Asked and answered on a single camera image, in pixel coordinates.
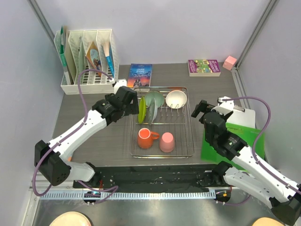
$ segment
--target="book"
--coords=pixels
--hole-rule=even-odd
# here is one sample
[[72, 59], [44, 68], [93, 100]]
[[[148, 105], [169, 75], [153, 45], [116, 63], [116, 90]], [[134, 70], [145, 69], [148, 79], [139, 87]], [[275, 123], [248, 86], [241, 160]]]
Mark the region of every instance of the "book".
[[102, 70], [102, 64], [100, 63], [98, 48], [93, 41], [89, 43], [86, 58], [89, 61], [89, 63], [92, 65], [92, 67], [94, 67], [94, 69], [97, 69], [99, 71]]
[[64, 76], [66, 78], [66, 83], [67, 85], [72, 85], [73, 81], [72, 78], [70, 76], [69, 70], [68, 70], [68, 66], [67, 66], [67, 61], [66, 61], [66, 57], [65, 57], [65, 46], [66, 46], [66, 33], [67, 33], [67, 27], [66, 26], [62, 26], [61, 28], [61, 45], [60, 45], [60, 59], [63, 65], [63, 70], [64, 70]]
[[217, 77], [221, 74], [217, 60], [188, 60], [188, 71], [191, 77]]
[[151, 83], [152, 65], [131, 64], [127, 86], [130, 88], [149, 87]]
[[65, 59], [66, 59], [66, 63], [67, 63], [71, 83], [74, 84], [77, 70], [76, 70], [75, 62], [74, 62], [73, 55], [72, 55], [72, 52], [71, 52], [69, 40], [68, 40], [69, 35], [70, 35], [70, 32], [68, 31], [68, 29], [66, 29], [66, 40], [65, 40], [65, 46], [64, 46], [64, 55], [65, 55]]
[[108, 61], [109, 68], [110, 68], [113, 78], [114, 78], [115, 70], [114, 70], [114, 62], [112, 59], [112, 49], [111, 49], [111, 45], [108, 41], [106, 41], [103, 44], [103, 52], [104, 52], [105, 58]]

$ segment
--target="pink cup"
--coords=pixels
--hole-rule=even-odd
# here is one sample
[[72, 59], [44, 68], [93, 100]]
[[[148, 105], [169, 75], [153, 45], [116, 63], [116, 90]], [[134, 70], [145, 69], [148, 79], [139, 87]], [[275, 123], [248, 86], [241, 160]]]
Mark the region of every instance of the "pink cup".
[[171, 133], [164, 133], [161, 136], [159, 147], [165, 153], [172, 152], [174, 149], [174, 136]]

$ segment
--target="green book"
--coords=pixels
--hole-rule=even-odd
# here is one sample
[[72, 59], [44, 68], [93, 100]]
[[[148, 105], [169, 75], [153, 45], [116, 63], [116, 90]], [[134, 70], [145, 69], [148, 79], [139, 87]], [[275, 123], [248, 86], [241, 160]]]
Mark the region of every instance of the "green book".
[[[231, 123], [226, 123], [226, 127], [228, 131], [240, 136], [244, 141], [248, 143], [251, 147], [253, 146], [253, 142], [256, 139], [257, 135], [260, 133], [261, 130], [253, 129], [245, 126], [239, 126]], [[264, 159], [264, 133], [259, 138], [256, 144], [256, 153]], [[205, 141], [205, 133], [203, 134], [203, 145], [201, 151], [201, 160], [212, 162], [215, 164], [220, 163], [221, 161], [228, 162], [236, 167], [238, 170], [244, 170], [244, 168], [238, 166], [232, 161], [229, 161], [227, 158], [220, 156], [213, 147], [211, 147]]]
[[60, 59], [63, 65], [63, 70], [64, 70], [64, 75], [66, 78], [67, 85], [72, 85], [73, 82], [70, 78], [68, 66], [67, 66], [67, 61], [66, 61], [66, 56], [65, 56], [65, 47], [66, 47], [66, 33], [67, 33], [67, 27], [62, 26], [61, 28], [61, 45], [60, 45]]

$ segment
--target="colorful book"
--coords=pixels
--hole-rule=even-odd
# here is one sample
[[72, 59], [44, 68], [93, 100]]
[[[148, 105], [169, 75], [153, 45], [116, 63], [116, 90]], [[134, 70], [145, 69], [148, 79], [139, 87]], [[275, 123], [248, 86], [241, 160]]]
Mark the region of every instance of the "colorful book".
[[111, 45], [108, 41], [106, 41], [103, 44], [103, 52], [104, 52], [105, 58], [107, 58], [109, 68], [110, 68], [113, 78], [114, 78], [115, 70], [114, 70], [114, 62], [112, 59], [112, 49], [111, 49]]
[[93, 41], [89, 43], [89, 47], [88, 47], [88, 51], [87, 51], [87, 54], [86, 54], [86, 58], [89, 61], [89, 63], [94, 67], [94, 69], [97, 69], [99, 71], [102, 70], [102, 65], [100, 63], [100, 57], [99, 57], [99, 53], [98, 53], [98, 48], [94, 44]]
[[130, 88], [149, 87], [151, 83], [152, 65], [131, 64], [127, 86]]
[[217, 60], [188, 60], [188, 71], [191, 77], [218, 77], [221, 74]]

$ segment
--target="file organizer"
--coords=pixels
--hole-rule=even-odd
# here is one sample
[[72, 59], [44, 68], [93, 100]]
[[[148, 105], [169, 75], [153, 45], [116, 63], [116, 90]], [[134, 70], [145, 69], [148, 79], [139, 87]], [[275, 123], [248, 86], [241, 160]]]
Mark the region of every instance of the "file organizer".
[[[97, 45], [98, 52], [100, 55], [100, 61], [102, 65], [102, 70], [106, 72], [109, 76], [113, 78], [113, 75], [108, 66], [107, 60], [105, 58], [102, 44], [109, 41], [112, 49], [112, 59], [114, 62], [114, 80], [118, 80], [119, 73], [119, 59], [116, 50], [116, 44], [112, 29], [108, 30], [84, 30], [84, 31], [68, 31], [69, 34], [69, 45], [71, 48], [72, 56], [76, 66], [76, 79], [73, 85], [67, 85], [66, 78], [63, 76], [61, 87], [65, 94], [78, 94], [77, 80], [78, 75], [81, 71], [85, 69], [93, 69], [93, 66], [87, 61], [86, 53], [88, 51], [89, 43], [94, 41]], [[60, 32], [57, 31], [54, 39], [56, 50], [59, 53], [60, 50]], [[95, 72], [87, 72], [81, 76], [80, 80], [81, 90], [83, 94], [93, 94], [93, 93], [112, 93], [114, 88], [110, 83], [110, 80], [102, 75], [101, 77]]]

